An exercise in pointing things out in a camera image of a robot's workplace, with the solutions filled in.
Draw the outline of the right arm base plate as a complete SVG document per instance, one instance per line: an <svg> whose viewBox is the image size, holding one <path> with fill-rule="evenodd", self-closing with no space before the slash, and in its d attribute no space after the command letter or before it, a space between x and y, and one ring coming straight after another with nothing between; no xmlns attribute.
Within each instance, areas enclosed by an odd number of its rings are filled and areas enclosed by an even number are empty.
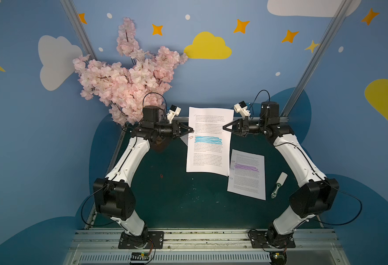
<svg viewBox="0 0 388 265"><path fill-rule="evenodd" d="M293 233L280 235L274 230L260 231L250 229L247 235L252 248L295 248Z"/></svg>

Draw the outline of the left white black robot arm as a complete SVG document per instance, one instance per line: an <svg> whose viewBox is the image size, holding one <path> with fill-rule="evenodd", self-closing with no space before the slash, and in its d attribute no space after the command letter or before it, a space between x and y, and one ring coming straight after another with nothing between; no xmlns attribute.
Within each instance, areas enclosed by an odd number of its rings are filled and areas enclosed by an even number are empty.
<svg viewBox="0 0 388 265"><path fill-rule="evenodd" d="M143 118L133 129L128 146L115 167L105 178L93 184L96 212L110 218L124 229L131 239L142 242L148 239L148 228L135 211L136 198L131 190L132 180L142 159L151 148L164 149L168 142L194 131L174 118L181 108L172 105L166 117L156 106L143 108Z"/></svg>

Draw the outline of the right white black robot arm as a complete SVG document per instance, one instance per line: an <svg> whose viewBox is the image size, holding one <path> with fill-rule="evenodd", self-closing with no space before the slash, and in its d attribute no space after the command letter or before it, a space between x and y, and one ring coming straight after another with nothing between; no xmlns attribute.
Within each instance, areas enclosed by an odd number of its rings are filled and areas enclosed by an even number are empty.
<svg viewBox="0 0 388 265"><path fill-rule="evenodd" d="M336 195L341 192L339 183L318 169L301 147L293 129L280 121L278 103L263 102L258 121L250 120L250 111L244 101L235 104L234 110L241 118L223 129L242 137L264 134L295 176L299 189L290 196L289 207L272 222L266 233L271 244L291 240L296 228L332 208Z"/></svg>

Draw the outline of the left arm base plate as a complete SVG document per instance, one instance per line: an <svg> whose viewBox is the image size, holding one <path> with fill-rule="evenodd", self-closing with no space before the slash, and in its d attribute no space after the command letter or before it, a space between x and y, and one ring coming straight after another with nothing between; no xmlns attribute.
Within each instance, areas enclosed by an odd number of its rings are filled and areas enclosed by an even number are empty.
<svg viewBox="0 0 388 265"><path fill-rule="evenodd" d="M164 243L163 231L147 231L140 236L134 236L125 232L121 233L118 242L119 249L162 249Z"/></svg>

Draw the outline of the document with blue highlight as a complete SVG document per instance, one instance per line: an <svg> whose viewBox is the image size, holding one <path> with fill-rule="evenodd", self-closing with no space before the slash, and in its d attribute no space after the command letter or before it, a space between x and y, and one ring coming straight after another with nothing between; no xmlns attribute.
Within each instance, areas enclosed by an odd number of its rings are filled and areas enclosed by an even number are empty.
<svg viewBox="0 0 388 265"><path fill-rule="evenodd" d="M231 133L223 126L232 122L234 111L223 108L189 108L187 172L207 172L228 177Z"/></svg>

